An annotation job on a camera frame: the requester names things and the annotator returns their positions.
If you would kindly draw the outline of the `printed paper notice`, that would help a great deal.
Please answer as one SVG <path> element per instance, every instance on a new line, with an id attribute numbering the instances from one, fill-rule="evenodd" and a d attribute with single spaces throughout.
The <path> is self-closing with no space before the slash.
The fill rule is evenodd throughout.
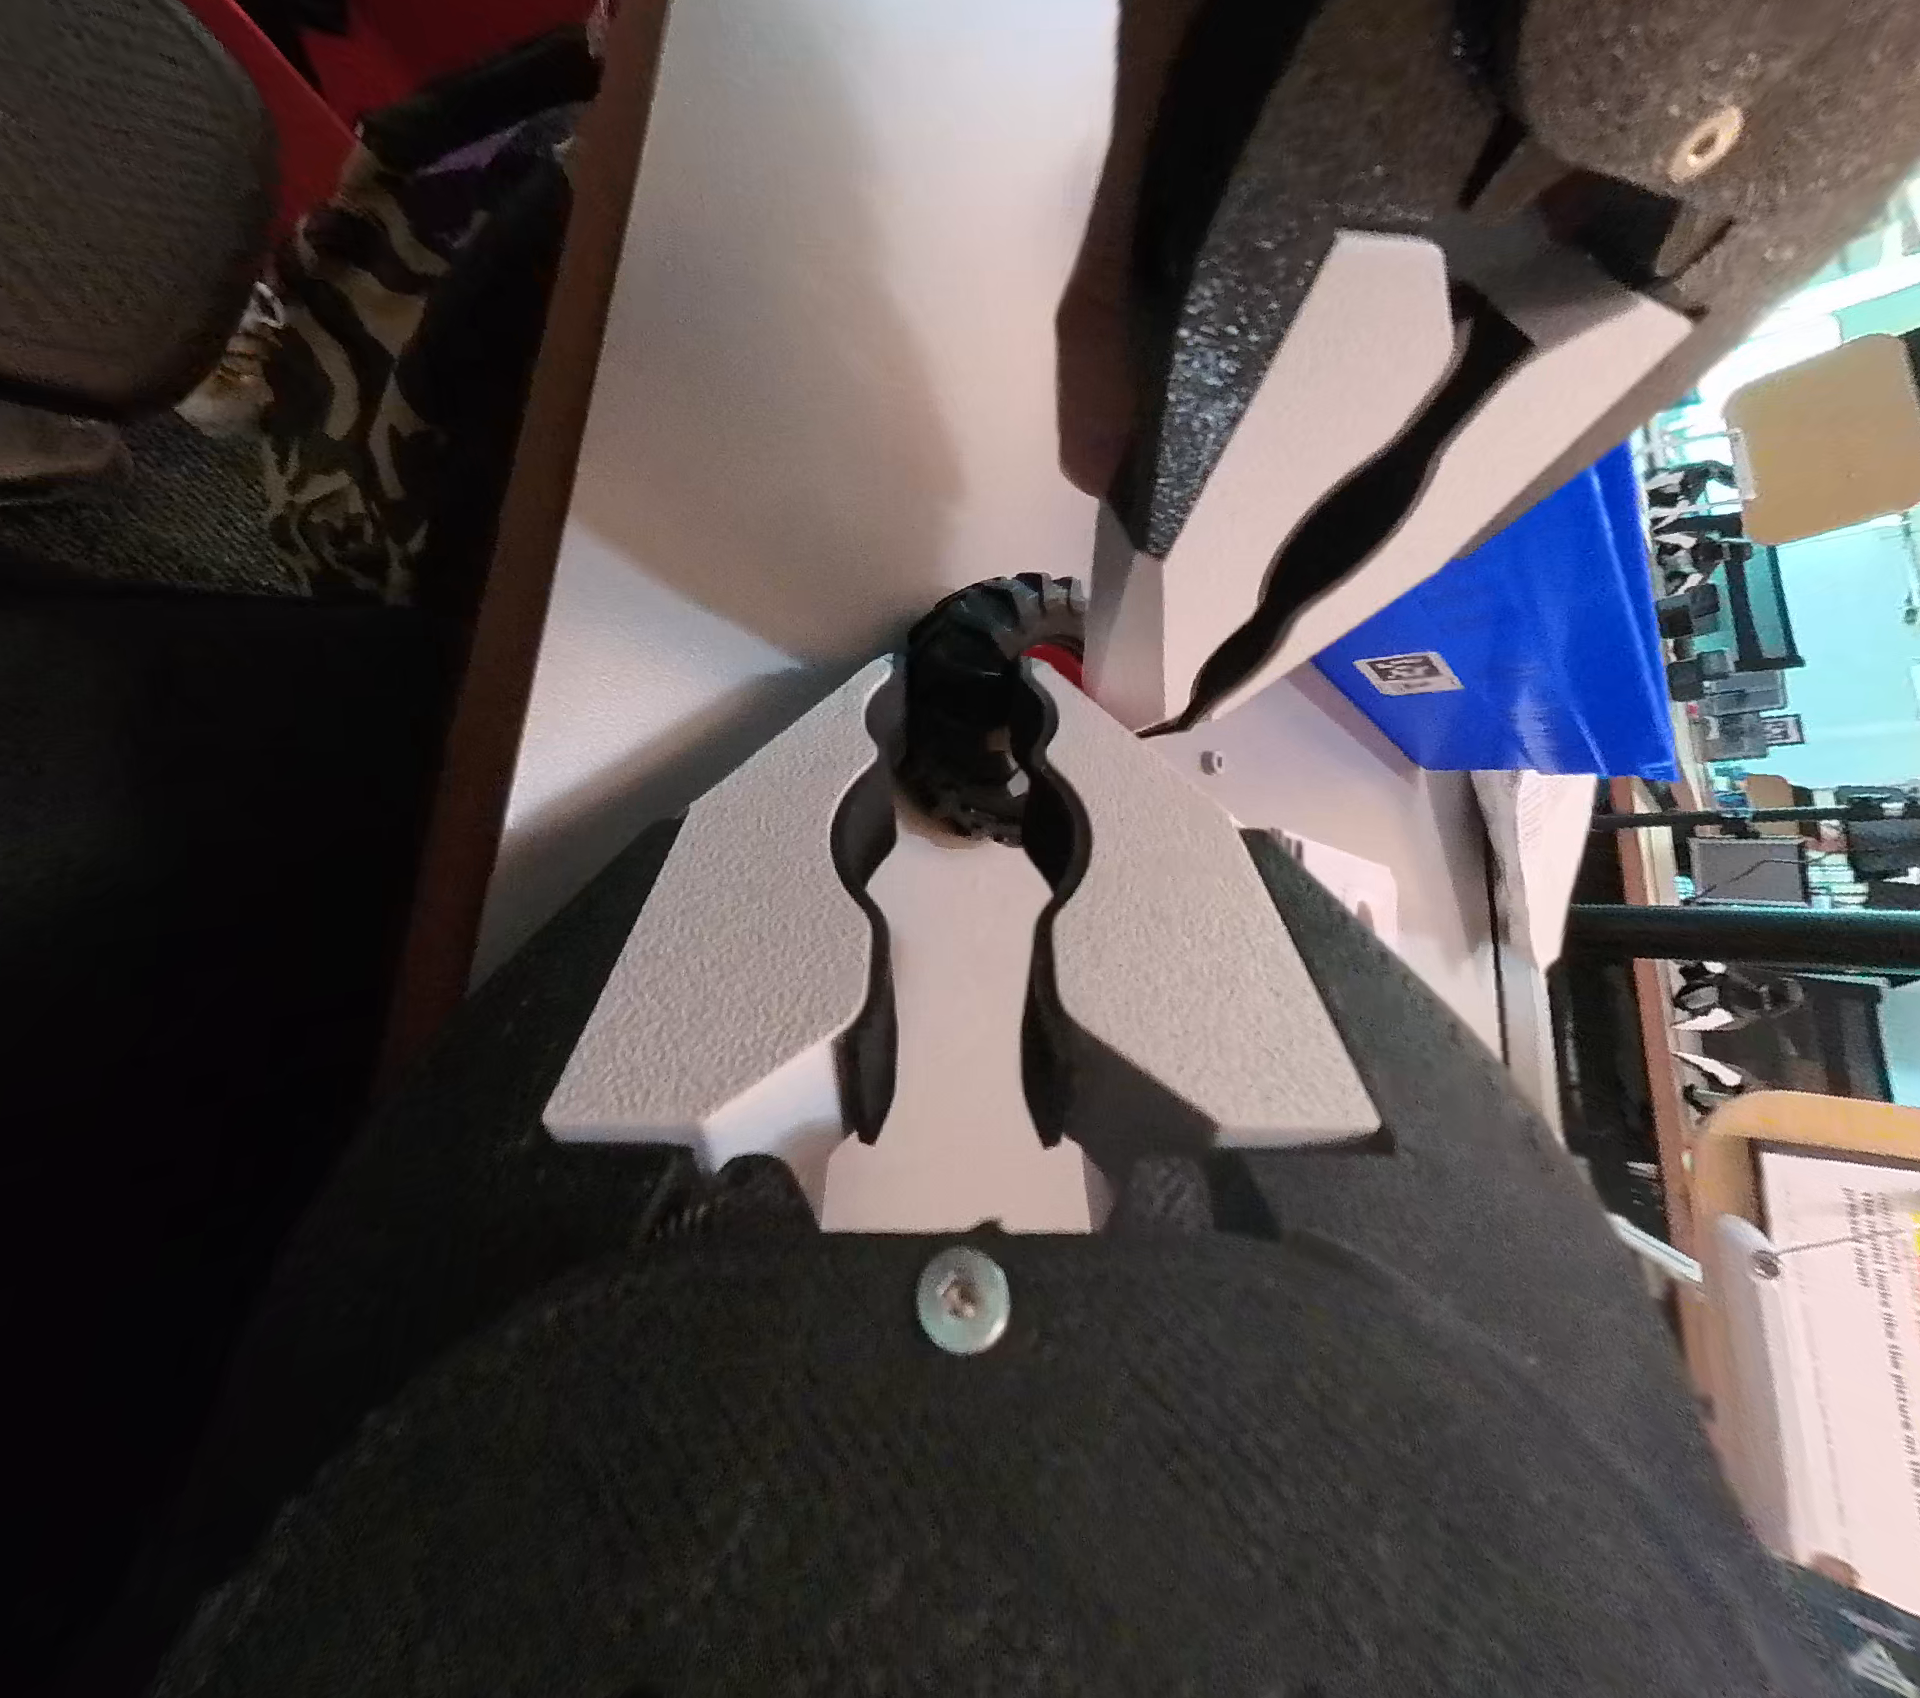
<path id="1" fill-rule="evenodd" d="M 1909 1161 L 1761 1150 L 1759 1280 L 1798 1565 L 1920 1610 L 1920 1178 Z"/>

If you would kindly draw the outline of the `tan board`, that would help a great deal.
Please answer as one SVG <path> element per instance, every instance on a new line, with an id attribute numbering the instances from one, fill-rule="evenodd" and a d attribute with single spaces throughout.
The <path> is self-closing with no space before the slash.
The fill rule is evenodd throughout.
<path id="1" fill-rule="evenodd" d="M 1785 548 L 1920 504 L 1920 341 L 1859 335 L 1730 395 L 1753 542 Z"/>

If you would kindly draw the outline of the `blue plastic bin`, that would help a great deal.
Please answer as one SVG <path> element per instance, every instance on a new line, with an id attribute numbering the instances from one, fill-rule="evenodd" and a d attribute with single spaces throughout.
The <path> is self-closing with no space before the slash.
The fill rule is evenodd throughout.
<path id="1" fill-rule="evenodd" d="M 1675 779 L 1632 450 L 1333 640 L 1313 670 L 1424 770 Z"/>

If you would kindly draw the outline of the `person's dark clothing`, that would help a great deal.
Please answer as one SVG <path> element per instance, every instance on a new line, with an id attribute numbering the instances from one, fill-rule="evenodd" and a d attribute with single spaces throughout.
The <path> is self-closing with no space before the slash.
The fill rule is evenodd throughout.
<path id="1" fill-rule="evenodd" d="M 397 605 L 5 587 L 5 1694 L 102 1631 L 367 1099 L 458 657 Z"/>

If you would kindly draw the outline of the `white paper sheet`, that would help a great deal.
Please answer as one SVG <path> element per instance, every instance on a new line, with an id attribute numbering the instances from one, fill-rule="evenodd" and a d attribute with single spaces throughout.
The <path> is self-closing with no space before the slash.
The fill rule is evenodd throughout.
<path id="1" fill-rule="evenodd" d="M 1598 784 L 1591 770 L 1469 770 L 1493 847 L 1501 937 L 1541 974 L 1564 960 Z"/>

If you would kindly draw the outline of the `grey office chair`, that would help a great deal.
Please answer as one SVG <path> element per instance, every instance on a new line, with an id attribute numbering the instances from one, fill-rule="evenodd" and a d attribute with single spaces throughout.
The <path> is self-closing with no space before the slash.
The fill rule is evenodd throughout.
<path id="1" fill-rule="evenodd" d="M 177 0 L 0 0 L 0 489 L 123 465 L 266 267 L 272 121 Z"/>

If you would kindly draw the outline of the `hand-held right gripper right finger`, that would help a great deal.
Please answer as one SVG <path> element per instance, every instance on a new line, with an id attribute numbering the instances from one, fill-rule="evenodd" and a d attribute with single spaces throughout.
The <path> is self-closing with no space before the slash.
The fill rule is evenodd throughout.
<path id="1" fill-rule="evenodd" d="M 1022 685 L 1048 902 L 1022 1090 L 1048 1144 L 1351 1150 L 1379 1110 L 1238 822 L 1070 680 Z"/>

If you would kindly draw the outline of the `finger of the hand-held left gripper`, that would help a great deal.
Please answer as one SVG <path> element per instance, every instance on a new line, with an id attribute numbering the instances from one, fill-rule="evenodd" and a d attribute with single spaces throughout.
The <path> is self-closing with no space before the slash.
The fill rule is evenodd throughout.
<path id="1" fill-rule="evenodd" d="M 1504 514 L 1529 510 L 1529 489 L 1564 485 L 1567 472 L 1554 465 L 1583 453 L 1595 424 L 1690 335 L 1687 316 L 1521 225 L 1466 233 L 1439 247 L 1454 285 L 1469 285 L 1521 328 L 1529 358 L 1446 445 L 1429 492 L 1396 535 L 1408 542 L 1406 560 L 1429 560 L 1439 548 L 1454 560 L 1495 535 Z"/>
<path id="2" fill-rule="evenodd" d="M 1406 560 L 1411 508 L 1529 341 L 1439 245 L 1342 233 L 1171 548 L 1147 552 L 1147 468 L 1097 510 L 1087 695 L 1119 725 L 1193 725 L 1257 697 L 1446 566 Z"/>

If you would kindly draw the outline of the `black metal pole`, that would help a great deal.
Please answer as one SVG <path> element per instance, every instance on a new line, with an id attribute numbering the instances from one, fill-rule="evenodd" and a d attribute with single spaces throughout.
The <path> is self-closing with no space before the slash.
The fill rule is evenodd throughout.
<path id="1" fill-rule="evenodd" d="M 1571 904 L 1567 953 L 1580 960 L 1718 960 L 1784 972 L 1920 972 L 1916 908 L 1806 904 Z"/>

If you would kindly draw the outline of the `zebra patterned cloth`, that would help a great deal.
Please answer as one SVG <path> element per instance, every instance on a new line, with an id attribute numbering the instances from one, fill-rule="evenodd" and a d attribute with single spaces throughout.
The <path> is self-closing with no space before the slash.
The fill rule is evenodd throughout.
<path id="1" fill-rule="evenodd" d="M 397 364 L 454 239 L 425 228 L 413 174 L 357 138 L 334 193 L 298 215 L 266 280 L 258 472 L 266 540 L 317 602 L 417 605 L 428 472 L 444 437 Z"/>

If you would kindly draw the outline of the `white desk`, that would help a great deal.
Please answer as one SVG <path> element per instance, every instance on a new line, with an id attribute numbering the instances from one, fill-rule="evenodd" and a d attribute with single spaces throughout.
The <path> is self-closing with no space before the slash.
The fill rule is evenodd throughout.
<path id="1" fill-rule="evenodd" d="M 1056 472 L 1056 316 L 1108 146 L 1119 0 L 677 0 L 560 207 L 611 263 L 560 624 L 501 749 L 616 738 L 656 810 L 992 560 L 1091 548 Z"/>

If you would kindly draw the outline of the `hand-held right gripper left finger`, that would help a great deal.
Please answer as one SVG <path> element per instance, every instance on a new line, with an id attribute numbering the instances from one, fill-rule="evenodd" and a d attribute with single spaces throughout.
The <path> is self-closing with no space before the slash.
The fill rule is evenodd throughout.
<path id="1" fill-rule="evenodd" d="M 897 1087 L 897 998 L 870 886 L 897 847 L 887 657 L 704 789 L 544 1099 L 571 1144 L 776 1160 L 816 1215 Z"/>

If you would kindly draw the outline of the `black toy wheel red hub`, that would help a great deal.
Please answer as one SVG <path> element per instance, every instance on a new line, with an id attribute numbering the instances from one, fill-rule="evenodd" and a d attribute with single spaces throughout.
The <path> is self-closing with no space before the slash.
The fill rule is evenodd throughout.
<path id="1" fill-rule="evenodd" d="M 1022 658 L 1042 647 L 1078 658 L 1083 616 L 1078 582 L 1008 572 L 947 594 L 907 631 L 897 784 L 925 822 L 974 843 L 1022 843 Z"/>

